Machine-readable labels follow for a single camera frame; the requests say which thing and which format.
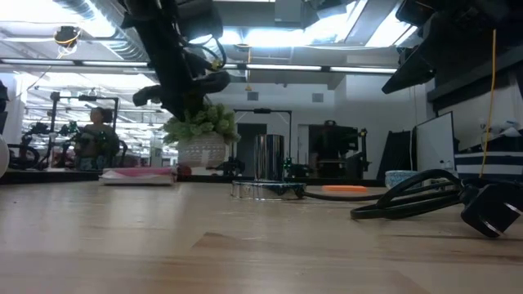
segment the power plug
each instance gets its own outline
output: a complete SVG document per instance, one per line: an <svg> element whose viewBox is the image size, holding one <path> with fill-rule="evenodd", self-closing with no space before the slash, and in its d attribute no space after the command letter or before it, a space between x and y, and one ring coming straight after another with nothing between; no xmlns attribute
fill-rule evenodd
<svg viewBox="0 0 523 294"><path fill-rule="evenodd" d="M462 219L489 238L497 238L523 211L523 189L510 183L466 185L460 194Z"/></svg>

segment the machine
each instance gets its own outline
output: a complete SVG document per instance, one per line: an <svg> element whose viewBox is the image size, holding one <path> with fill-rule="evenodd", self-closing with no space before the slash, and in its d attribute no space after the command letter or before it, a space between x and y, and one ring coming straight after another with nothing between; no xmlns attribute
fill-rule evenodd
<svg viewBox="0 0 523 294"><path fill-rule="evenodd" d="M226 62L225 49L218 41L223 27L212 0L118 1L127 11L122 27L136 29L160 81L159 86L137 93L136 106L159 97L162 107L183 122L186 109L198 113L205 95L227 87L230 76L220 71ZM202 44L189 43L206 35L216 40L221 56ZM205 50L216 59L208 62L193 49Z"/></svg>

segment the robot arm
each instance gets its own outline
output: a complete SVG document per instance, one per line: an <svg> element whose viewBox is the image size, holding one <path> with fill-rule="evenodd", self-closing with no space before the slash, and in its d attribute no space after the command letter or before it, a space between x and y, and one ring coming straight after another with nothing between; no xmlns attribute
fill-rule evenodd
<svg viewBox="0 0 523 294"><path fill-rule="evenodd" d="M221 37L221 19L212 0L119 2L127 11L122 27L136 29L160 82L159 87L137 93L133 99L136 106L159 97L163 108L184 121L185 110L197 113L203 108L205 95L227 87L229 74L220 71L226 62L225 50L218 41L222 54L219 62L210 63L186 50L199 47L208 51L188 41L209 34L216 40Z"/></svg>

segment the wooden table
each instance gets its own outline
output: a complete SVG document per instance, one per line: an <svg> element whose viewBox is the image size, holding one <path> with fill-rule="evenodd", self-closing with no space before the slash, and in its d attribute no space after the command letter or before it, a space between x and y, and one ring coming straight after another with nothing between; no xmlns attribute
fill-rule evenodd
<svg viewBox="0 0 523 294"><path fill-rule="evenodd" d="M356 204L229 192L3 186L0 293L523 292L521 221L492 241L461 222L461 207L354 221Z"/></svg>

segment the cable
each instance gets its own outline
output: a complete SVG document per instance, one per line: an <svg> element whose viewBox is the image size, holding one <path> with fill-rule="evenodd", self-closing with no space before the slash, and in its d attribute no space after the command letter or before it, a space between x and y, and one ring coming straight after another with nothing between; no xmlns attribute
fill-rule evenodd
<svg viewBox="0 0 523 294"><path fill-rule="evenodd" d="M483 149L483 163L481 164L480 178L483 177L485 172L485 164L487 162L487 147L489 146L489 134L490 124L492 123L492 110L494 108L494 89L496 86L496 42L497 42L497 30L492 32L492 86L490 88L490 107L489 107L489 120L487 121L487 133L485 138L485 147Z"/></svg>
<svg viewBox="0 0 523 294"><path fill-rule="evenodd" d="M414 188L415 185L423 183L425 180L433 178L445 178L448 181L437 183L421 188ZM448 186L457 186L457 189L436 191L427 194L420 194L429 190L440 189ZM299 197L309 197L325 201L338 202L362 202L377 200L375 204L359 207L351 211L353 219L387 218L400 219L410 216L417 216L427 212L453 206L461 203L459 194L463 189L460 179L456 178L448 171L430 170L422 171L415 176L394 186L384 194L362 196L362 197L339 197L331 195L313 194L299 191Z"/></svg>

